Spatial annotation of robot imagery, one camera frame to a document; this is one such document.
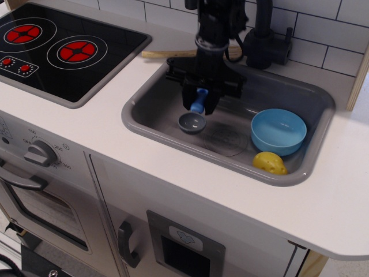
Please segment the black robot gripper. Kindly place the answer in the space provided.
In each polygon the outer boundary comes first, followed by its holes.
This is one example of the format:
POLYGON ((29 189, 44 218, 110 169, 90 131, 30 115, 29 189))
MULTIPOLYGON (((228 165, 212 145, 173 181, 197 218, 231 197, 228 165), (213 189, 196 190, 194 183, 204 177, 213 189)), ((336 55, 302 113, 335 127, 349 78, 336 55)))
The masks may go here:
POLYGON ((231 69, 222 54, 206 54, 198 51, 194 57, 168 58, 167 78, 182 86, 182 102, 190 109, 197 98, 197 89, 208 91, 204 102, 205 114, 211 115, 221 97, 240 98, 246 78, 231 69))

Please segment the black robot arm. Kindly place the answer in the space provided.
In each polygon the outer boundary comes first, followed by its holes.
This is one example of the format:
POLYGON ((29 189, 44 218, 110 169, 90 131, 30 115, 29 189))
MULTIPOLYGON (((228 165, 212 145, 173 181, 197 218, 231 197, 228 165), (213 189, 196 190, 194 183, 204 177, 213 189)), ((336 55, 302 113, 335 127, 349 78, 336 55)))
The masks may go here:
POLYGON ((185 7, 198 11, 197 52, 192 58, 168 58, 167 78, 181 84, 187 110, 195 102, 198 89, 207 90, 204 109, 210 115, 223 96, 241 97, 246 83, 246 78, 224 60, 230 40, 238 40, 246 29, 245 2, 186 1, 185 7))

